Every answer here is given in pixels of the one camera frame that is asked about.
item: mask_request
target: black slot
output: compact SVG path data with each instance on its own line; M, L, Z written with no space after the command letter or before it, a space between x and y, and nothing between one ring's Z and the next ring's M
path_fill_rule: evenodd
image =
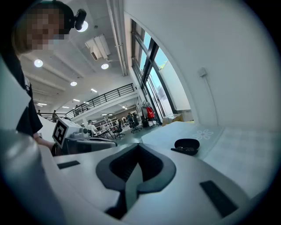
M80 164L78 161L70 161L70 162L67 162L67 163L59 163L58 164L58 168L61 170L61 169L65 169L65 168L68 168L68 167L73 167L73 166L76 166Z
M238 209L213 181L202 182L200 186L222 217L226 217Z

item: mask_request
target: black metal railing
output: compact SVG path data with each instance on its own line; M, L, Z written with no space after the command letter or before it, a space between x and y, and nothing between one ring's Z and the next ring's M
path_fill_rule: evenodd
M89 109L92 109L94 107L97 107L98 105L107 103L115 98L121 97L123 95L126 95L126 94L134 92L134 91L135 90L133 88L133 83L116 88L112 91L109 91L105 94L97 96L91 100L88 100L86 103L83 103L83 104L77 106L75 109L66 113L66 117L72 119L75 116L78 116L79 114L81 114Z
M53 116L52 113L48 113L48 112L47 113L41 112L40 114L43 118L45 118L45 119L47 119L47 120L49 120L53 123L57 122L58 117L59 118L66 118L67 117L65 113L56 113L55 116Z

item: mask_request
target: office chair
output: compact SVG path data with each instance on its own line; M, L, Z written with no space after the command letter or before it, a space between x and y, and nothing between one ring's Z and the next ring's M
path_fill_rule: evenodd
M116 139L117 137L121 138L122 135L125 135L125 134L121 134L121 132L123 131L123 129L121 128L121 121L118 121L118 123L119 123L119 124L118 124L118 129L113 131L114 134L117 133L117 135L115 136L115 139Z
M137 121L137 116L136 114L134 114L133 116L133 122L131 123L131 126L133 128L133 130L131 131L131 133L134 133L135 131L141 131L140 127L137 127L139 125L139 122Z

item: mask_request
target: ceiling light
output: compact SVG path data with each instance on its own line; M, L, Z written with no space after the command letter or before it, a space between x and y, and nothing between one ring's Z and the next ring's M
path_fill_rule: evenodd
M42 62L41 59L37 59L37 60L34 61L34 65L36 67L41 67L41 66L43 66L43 62Z
M77 85L77 82L73 81L73 82L70 83L70 85L71 85L71 86L76 86L76 85Z
M84 21L84 23L82 25L82 29L78 30L78 32L83 32L83 31L87 30L87 28L88 28L88 23L86 21Z
M107 64L107 63L102 64L102 65L101 65L101 68L102 68L102 69L107 69L107 68L108 68L108 64Z

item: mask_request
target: window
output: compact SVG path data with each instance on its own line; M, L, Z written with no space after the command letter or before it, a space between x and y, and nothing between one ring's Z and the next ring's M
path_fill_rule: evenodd
M160 74L160 69L165 66L168 59L151 36L135 21L132 21L132 29L133 69L144 95L148 95L149 99L152 100L156 120L161 123L164 116L176 113L168 89Z
M145 54L144 50L142 50L141 59L140 59L140 70L141 71L144 70L145 60L146 60L146 54Z
M165 64L168 62L168 58L165 56L164 52L161 50L161 48L158 49L156 57L155 57L155 62L159 69L161 70Z
M147 49L149 49L150 40L151 40L150 35L145 32L145 35L144 35L144 45L146 46Z

